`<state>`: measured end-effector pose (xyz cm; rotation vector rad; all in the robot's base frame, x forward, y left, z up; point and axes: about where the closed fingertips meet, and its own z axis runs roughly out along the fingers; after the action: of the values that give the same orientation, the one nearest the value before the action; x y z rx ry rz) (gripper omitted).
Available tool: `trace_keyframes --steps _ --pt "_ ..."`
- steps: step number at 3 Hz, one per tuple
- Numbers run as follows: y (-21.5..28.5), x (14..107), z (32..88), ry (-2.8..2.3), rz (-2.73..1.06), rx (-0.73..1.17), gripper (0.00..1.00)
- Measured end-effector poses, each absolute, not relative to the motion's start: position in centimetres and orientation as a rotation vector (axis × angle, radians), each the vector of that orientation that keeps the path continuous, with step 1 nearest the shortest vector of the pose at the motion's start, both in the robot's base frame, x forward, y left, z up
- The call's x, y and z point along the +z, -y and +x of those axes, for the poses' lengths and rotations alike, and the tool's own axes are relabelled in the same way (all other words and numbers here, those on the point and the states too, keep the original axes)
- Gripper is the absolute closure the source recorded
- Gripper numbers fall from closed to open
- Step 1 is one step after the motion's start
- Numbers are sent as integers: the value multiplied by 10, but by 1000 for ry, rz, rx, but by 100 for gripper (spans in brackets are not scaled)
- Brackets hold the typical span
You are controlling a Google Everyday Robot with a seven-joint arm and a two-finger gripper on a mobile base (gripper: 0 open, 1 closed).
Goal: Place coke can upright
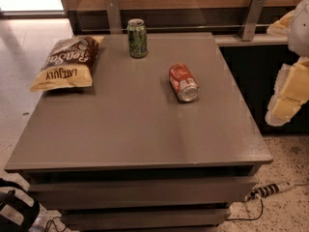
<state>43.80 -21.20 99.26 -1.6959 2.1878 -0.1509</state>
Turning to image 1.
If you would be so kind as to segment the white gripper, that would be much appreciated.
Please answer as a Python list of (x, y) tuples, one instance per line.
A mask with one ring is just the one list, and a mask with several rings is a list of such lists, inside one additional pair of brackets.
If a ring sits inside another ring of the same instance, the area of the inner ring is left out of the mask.
[(309, 101), (309, 0), (301, 0), (294, 11), (270, 24), (267, 33), (288, 34), (289, 50), (301, 56), (292, 66), (282, 65), (267, 106), (266, 122), (281, 127)]

